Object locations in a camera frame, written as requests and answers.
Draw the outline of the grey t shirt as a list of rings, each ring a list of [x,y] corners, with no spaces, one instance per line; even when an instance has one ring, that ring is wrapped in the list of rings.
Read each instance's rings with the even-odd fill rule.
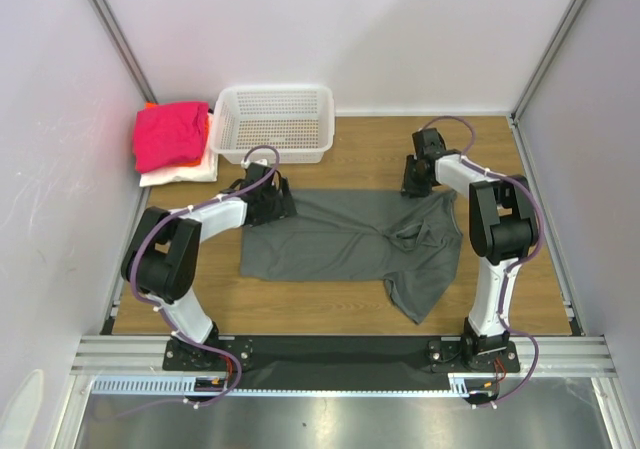
[[[295,216],[244,228],[242,276],[380,281],[416,324],[454,282],[463,243],[455,191],[406,198],[390,190],[306,189],[293,199]]]

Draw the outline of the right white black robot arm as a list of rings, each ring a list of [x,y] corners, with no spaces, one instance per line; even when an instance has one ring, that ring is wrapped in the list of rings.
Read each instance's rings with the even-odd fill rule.
[[[403,195],[427,196],[444,185],[468,201],[468,229],[479,258],[474,304],[464,321],[460,358],[484,370],[509,351],[511,299],[520,267],[539,243],[539,210],[524,176],[505,176],[446,147],[435,128],[412,134]]]

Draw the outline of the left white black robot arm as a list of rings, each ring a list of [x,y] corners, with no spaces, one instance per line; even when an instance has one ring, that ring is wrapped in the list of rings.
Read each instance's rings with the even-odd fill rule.
[[[195,206],[143,212],[126,250],[121,276],[134,297],[152,306],[185,357],[199,369],[220,357],[219,331],[195,294],[200,246],[231,229],[256,227],[297,214],[289,181],[264,160],[250,162],[244,177]]]

